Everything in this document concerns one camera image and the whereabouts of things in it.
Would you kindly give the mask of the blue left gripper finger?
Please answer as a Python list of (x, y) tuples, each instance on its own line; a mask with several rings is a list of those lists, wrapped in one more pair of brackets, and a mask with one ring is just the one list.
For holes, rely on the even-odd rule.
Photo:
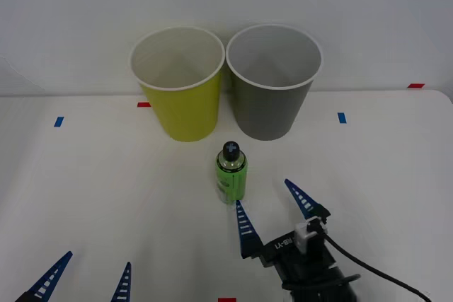
[(16, 302), (48, 302), (73, 253), (68, 251), (46, 271)]
[(132, 264), (128, 262), (120, 277), (111, 302), (130, 302), (132, 287)]

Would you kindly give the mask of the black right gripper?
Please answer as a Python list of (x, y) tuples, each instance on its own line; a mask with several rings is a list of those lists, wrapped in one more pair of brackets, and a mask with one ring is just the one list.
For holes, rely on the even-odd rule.
[[(331, 215), (322, 204), (312, 199), (292, 181), (285, 185), (294, 197), (306, 220), (318, 217), (322, 223)], [(256, 258), (264, 267), (274, 267), (284, 284), (319, 285), (342, 278), (342, 272), (318, 237), (309, 241), (305, 253), (296, 246), (295, 232), (289, 232), (263, 245), (240, 200), (236, 200), (236, 220), (239, 233), (241, 257)]]

